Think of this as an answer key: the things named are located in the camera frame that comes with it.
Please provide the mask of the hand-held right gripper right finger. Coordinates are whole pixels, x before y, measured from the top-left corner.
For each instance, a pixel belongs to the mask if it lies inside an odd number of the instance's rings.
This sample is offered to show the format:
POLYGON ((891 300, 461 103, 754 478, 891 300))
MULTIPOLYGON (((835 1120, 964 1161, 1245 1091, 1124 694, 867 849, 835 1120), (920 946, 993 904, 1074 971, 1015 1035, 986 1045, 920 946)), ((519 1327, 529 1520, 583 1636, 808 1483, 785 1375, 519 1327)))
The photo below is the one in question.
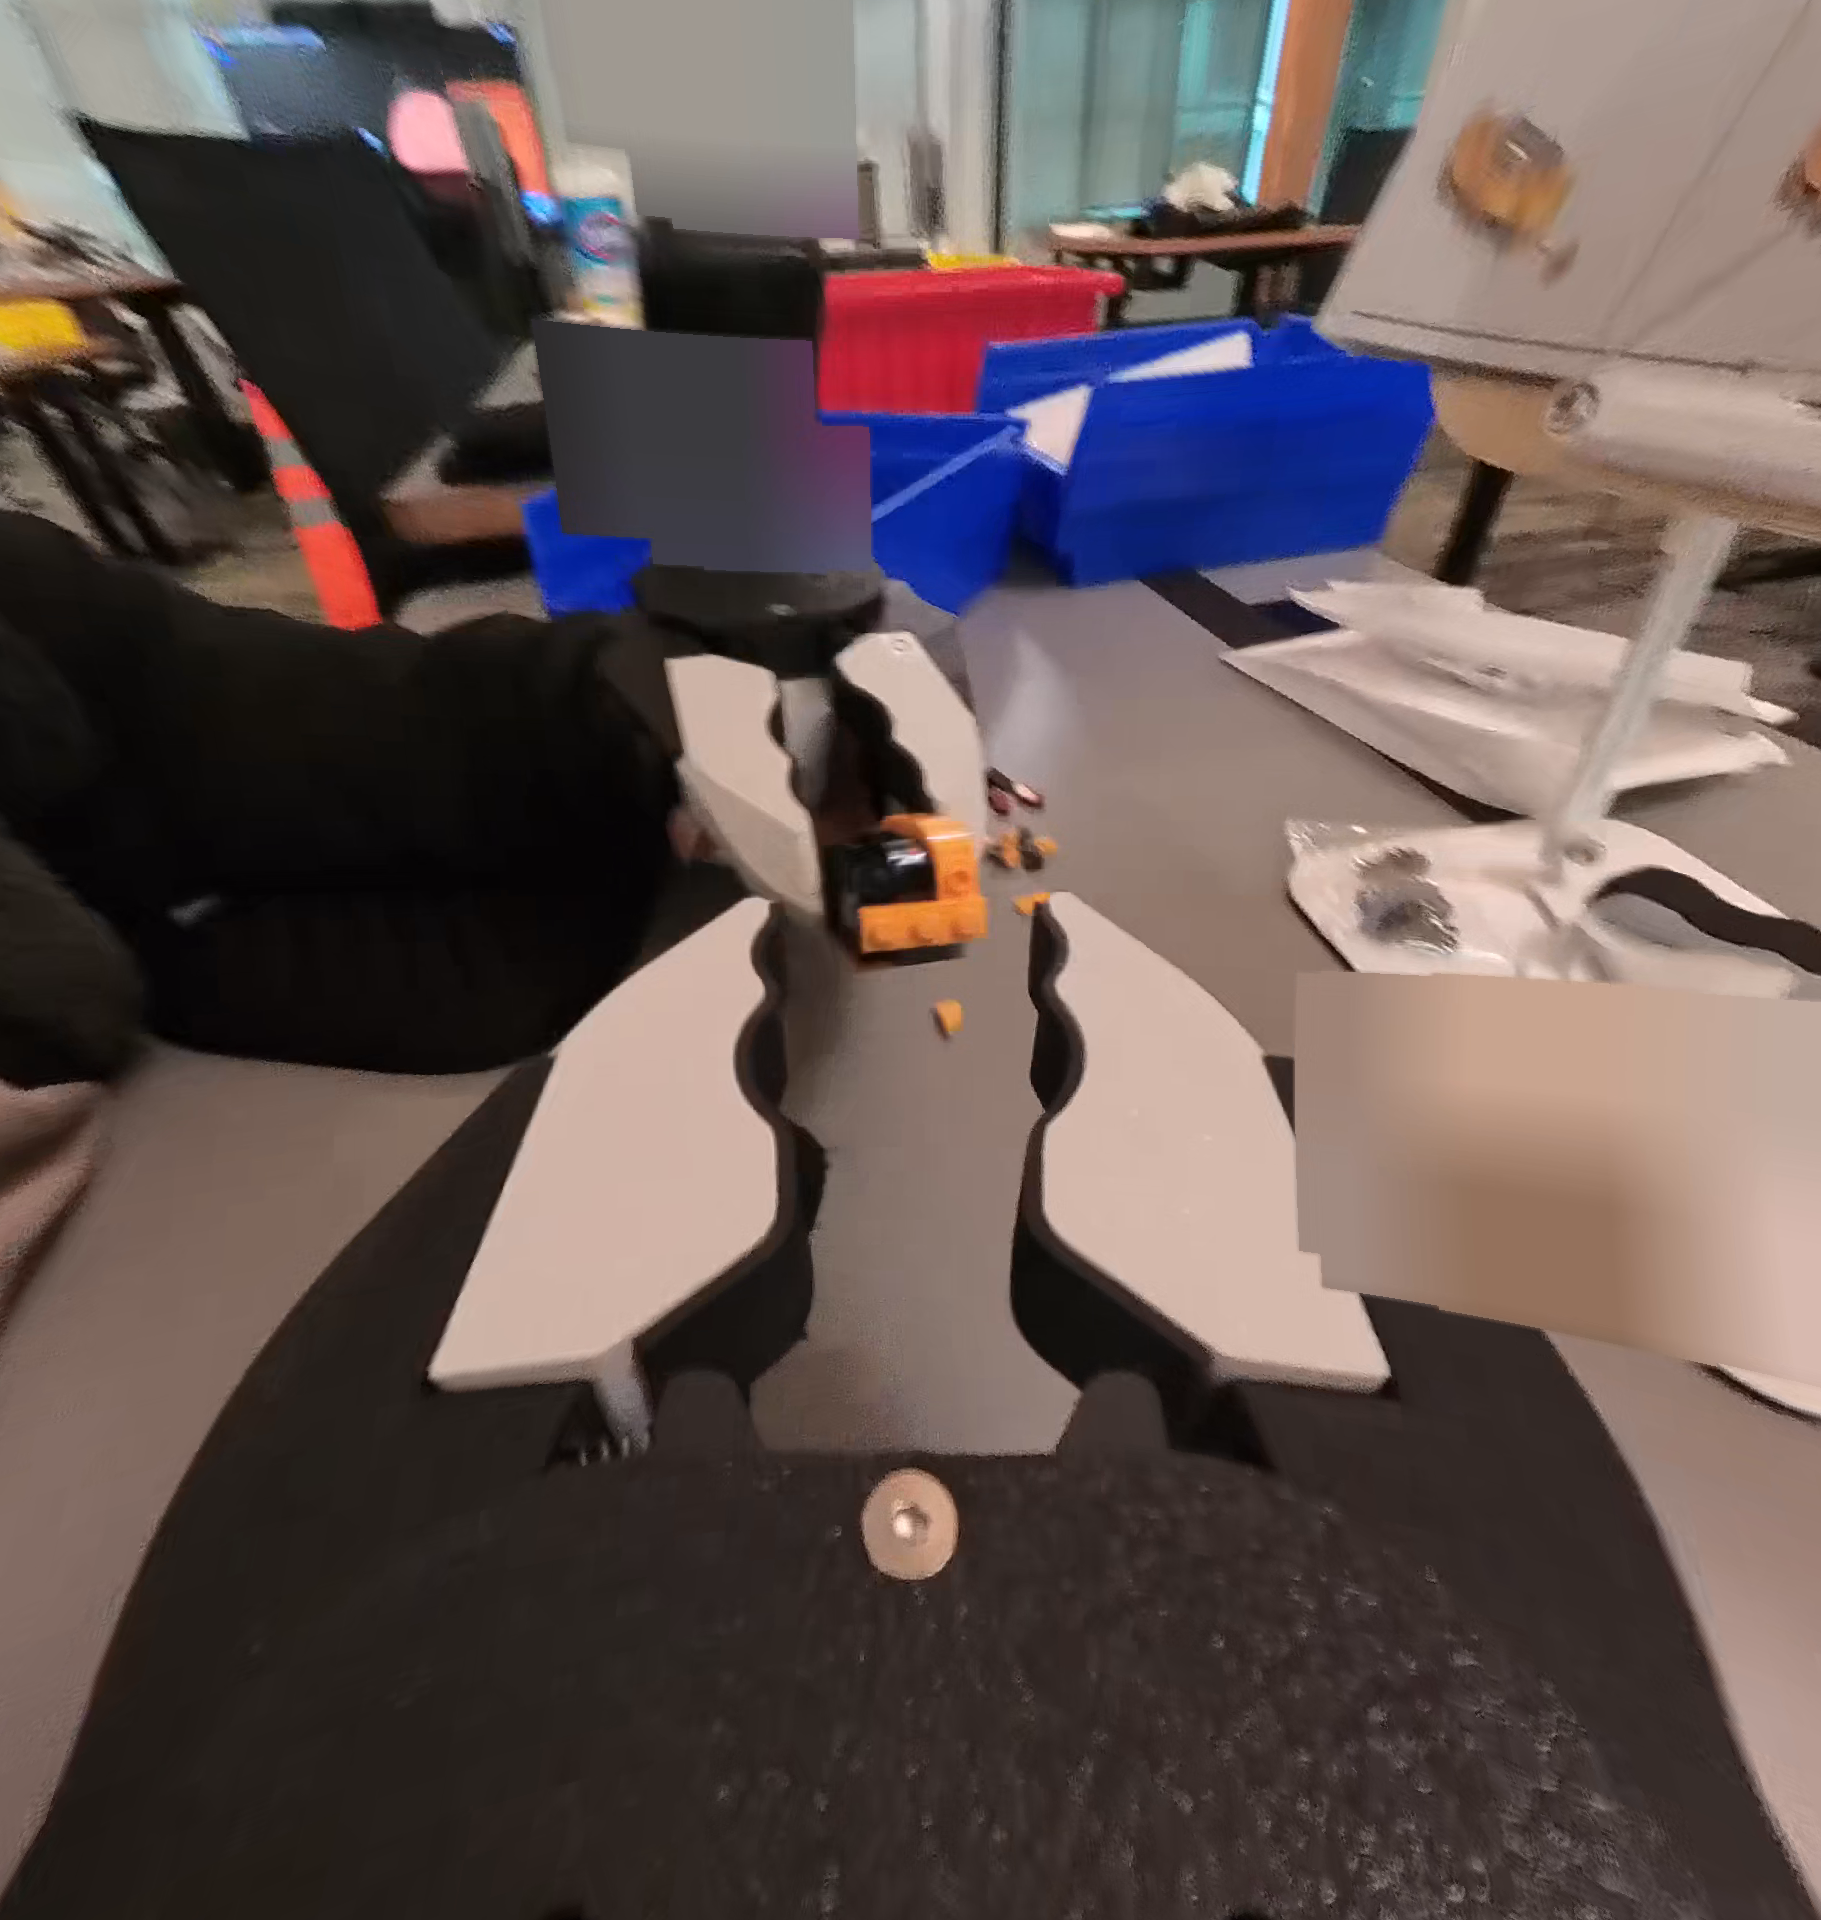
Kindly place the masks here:
POLYGON ((1367 1307, 1299 1244, 1296 1142, 1258 1041, 1073 892, 1031 919, 1038 1124, 1018 1219, 1205 1379, 1379 1393, 1367 1307))

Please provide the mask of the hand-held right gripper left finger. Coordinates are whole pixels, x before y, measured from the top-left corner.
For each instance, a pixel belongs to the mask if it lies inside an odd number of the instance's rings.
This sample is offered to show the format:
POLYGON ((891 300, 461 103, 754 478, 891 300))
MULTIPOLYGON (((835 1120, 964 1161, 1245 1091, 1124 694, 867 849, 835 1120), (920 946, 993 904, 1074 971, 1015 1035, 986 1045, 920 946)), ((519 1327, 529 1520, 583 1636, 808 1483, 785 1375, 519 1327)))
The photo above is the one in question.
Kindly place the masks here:
POLYGON ((444 1393, 585 1386, 650 1442, 642 1343, 778 1221, 778 1131, 743 1043, 777 912, 743 900, 622 980, 555 1045, 428 1357, 444 1393))

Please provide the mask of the orange black lego car assembly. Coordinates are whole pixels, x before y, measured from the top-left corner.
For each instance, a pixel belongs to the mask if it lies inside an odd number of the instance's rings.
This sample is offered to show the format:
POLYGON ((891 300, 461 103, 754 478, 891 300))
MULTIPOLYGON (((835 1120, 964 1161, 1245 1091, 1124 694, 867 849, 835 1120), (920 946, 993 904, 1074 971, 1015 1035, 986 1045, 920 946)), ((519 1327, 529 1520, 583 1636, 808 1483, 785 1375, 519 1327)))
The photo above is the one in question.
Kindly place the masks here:
POLYGON ((827 923, 862 959, 952 952, 986 937, 977 834, 928 812, 891 814, 825 849, 827 923))

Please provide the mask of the pile of loose lego pieces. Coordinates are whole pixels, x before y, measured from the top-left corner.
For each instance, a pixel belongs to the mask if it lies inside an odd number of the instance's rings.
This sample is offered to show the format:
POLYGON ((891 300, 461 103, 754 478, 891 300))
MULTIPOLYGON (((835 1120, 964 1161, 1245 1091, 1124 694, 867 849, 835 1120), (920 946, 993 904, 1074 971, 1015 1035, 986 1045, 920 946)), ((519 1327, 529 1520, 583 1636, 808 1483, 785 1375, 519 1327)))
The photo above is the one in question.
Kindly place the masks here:
POLYGON ((998 767, 984 774, 984 797, 984 858, 1004 873, 1026 879, 1026 890, 1012 895, 1012 906, 1031 919, 1050 900, 1050 890, 1036 882, 1058 855, 1058 841, 1038 825, 1044 797, 1031 782, 998 767))

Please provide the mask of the lego instruction booklet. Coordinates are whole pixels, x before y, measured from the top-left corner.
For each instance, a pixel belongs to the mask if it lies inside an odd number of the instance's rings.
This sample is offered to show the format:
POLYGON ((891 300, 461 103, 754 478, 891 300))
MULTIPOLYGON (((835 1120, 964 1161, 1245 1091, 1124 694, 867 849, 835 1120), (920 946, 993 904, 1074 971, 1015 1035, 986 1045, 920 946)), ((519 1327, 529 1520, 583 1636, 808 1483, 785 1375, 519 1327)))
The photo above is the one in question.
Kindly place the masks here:
POLYGON ((1821 403, 1821 1, 1472 3, 1318 328, 1821 403))

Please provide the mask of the blue plastic bin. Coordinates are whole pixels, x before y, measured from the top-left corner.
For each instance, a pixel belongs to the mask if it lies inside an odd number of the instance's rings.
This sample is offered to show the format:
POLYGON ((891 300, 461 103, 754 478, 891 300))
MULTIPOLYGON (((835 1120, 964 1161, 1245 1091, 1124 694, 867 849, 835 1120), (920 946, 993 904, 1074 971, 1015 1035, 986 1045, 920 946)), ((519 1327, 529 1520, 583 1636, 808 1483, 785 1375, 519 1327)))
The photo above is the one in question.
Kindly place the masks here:
POLYGON ((1021 406, 1018 534, 1077 587, 1371 550, 1430 437, 1424 366, 1305 317, 1240 369, 1021 406))
MULTIPOLYGON (((1018 419, 835 412, 828 422, 868 429, 875 561, 891 580, 950 614, 1000 581, 1018 524, 1018 419)), ((547 614, 613 614, 633 603, 633 576, 648 559, 644 539, 565 534, 552 490, 532 494, 519 515, 547 614)))
POLYGON ((1199 319, 990 343, 977 377, 975 412, 1009 418, 1071 387, 1238 372, 1256 359, 1260 338, 1263 328, 1250 319, 1199 319))

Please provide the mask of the red plastic bin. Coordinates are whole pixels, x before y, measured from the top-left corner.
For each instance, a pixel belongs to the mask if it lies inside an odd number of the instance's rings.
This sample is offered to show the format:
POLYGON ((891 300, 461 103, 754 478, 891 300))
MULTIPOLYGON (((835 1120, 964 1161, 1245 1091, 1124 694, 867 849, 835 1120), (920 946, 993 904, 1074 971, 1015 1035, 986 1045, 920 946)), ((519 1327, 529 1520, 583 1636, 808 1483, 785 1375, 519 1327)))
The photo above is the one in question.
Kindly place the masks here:
POLYGON ((990 346, 1098 330, 1123 277, 1089 266, 996 262, 837 269, 823 292, 820 412, 957 415, 972 407, 990 346))

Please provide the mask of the clear bag of dark pieces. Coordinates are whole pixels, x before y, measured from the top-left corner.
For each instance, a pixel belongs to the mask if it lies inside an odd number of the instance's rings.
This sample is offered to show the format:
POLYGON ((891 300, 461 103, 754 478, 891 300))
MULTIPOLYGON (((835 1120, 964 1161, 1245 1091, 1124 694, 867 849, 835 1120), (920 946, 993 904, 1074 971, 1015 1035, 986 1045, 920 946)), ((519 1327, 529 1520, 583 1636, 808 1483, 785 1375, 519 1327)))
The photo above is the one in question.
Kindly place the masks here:
POLYGON ((1422 971, 1463 955, 1454 908, 1414 839, 1355 821, 1285 823, 1287 895, 1352 971, 1422 971))

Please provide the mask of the white wipes canister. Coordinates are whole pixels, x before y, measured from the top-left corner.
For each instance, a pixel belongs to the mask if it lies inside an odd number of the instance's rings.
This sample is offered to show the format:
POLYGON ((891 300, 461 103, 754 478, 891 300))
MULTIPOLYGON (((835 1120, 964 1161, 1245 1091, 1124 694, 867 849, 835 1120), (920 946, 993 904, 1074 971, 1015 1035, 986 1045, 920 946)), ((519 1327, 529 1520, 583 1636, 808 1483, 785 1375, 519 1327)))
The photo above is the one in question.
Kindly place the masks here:
POLYGON ((642 328, 633 188, 618 151, 583 150, 552 167, 565 276, 563 312, 583 323, 642 328))

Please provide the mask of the orange striped safety cone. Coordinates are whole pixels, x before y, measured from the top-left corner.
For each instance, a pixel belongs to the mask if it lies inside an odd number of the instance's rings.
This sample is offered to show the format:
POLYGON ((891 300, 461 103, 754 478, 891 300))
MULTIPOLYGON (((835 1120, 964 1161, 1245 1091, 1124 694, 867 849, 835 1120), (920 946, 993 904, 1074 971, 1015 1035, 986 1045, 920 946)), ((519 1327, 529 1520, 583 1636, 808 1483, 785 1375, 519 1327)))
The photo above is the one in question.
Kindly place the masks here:
POLYGON ((368 568, 321 476, 268 395, 247 377, 242 379, 242 395, 321 617, 350 632, 378 626, 384 614, 368 568))

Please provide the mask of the white paper bag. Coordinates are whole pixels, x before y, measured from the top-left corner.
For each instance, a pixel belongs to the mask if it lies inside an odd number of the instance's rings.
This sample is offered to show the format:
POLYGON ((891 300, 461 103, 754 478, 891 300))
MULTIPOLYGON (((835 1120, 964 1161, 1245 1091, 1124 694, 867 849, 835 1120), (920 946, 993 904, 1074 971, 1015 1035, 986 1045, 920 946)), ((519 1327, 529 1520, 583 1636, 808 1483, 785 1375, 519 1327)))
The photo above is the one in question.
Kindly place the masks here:
POLYGON ((1633 652, 1623 636, 1495 607, 1476 587, 1333 581, 1295 587, 1290 603, 1328 623, 1308 671, 1380 699, 1586 707, 1615 689, 1633 652))
MULTIPOLYGON (((1352 629, 1226 647, 1222 660, 1407 771, 1520 817, 1542 817, 1564 797, 1609 704, 1609 682, 1457 664, 1352 629)), ((1752 704, 1730 710, 1666 692, 1613 759, 1606 794, 1739 778, 1787 759, 1752 704)))

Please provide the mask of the dark partition panel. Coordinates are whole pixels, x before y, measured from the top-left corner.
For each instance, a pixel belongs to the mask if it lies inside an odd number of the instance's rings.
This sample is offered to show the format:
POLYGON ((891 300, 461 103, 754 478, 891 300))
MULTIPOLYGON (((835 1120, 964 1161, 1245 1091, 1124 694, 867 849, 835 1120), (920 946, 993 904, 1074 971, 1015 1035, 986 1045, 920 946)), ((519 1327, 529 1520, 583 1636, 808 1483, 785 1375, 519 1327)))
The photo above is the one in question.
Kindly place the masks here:
POLYGON ((391 484, 510 353, 388 162, 354 133, 256 145, 88 116, 75 129, 313 467, 381 611, 528 574, 519 536, 413 542, 388 515, 391 484))

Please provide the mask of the wooden office desk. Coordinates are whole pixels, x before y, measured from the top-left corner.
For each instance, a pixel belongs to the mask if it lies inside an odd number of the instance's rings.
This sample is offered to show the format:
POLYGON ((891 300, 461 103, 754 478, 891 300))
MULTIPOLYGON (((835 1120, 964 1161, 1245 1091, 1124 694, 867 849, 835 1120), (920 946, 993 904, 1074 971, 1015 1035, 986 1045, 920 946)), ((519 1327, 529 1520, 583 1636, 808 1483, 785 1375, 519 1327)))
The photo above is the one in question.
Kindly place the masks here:
POLYGON ((1060 267, 1091 269, 1117 280, 1119 286, 1104 298, 1107 330, 1129 323, 1132 298, 1181 290, 1194 266, 1238 280, 1231 310, 1234 319, 1274 323, 1300 310, 1303 262, 1339 263, 1360 231, 1363 224, 1326 221, 1192 235, 1139 235, 1110 225, 1073 233, 1069 225, 1053 225, 1049 259, 1060 267))

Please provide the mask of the wooden pillar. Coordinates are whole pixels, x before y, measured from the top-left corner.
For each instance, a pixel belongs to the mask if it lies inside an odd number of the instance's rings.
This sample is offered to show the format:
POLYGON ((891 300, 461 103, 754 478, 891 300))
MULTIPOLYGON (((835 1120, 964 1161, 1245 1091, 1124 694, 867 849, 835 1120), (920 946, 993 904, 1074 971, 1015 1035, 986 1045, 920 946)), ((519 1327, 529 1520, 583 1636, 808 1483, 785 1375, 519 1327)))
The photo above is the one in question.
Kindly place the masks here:
POLYGON ((1352 16, 1355 1, 1287 5, 1263 153, 1265 203, 1310 203, 1352 16))

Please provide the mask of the black wall screen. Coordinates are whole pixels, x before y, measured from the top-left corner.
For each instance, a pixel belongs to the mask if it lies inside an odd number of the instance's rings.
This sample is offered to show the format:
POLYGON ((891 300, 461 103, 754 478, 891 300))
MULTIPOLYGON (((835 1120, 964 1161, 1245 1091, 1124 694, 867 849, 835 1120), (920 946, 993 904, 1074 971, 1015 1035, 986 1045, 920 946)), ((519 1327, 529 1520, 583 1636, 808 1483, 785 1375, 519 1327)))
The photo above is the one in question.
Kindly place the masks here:
POLYGON ((439 3, 268 3, 197 25, 251 139, 354 135, 410 177, 453 188, 480 174, 461 133, 488 126, 512 185, 550 192, 518 40, 497 17, 439 3))

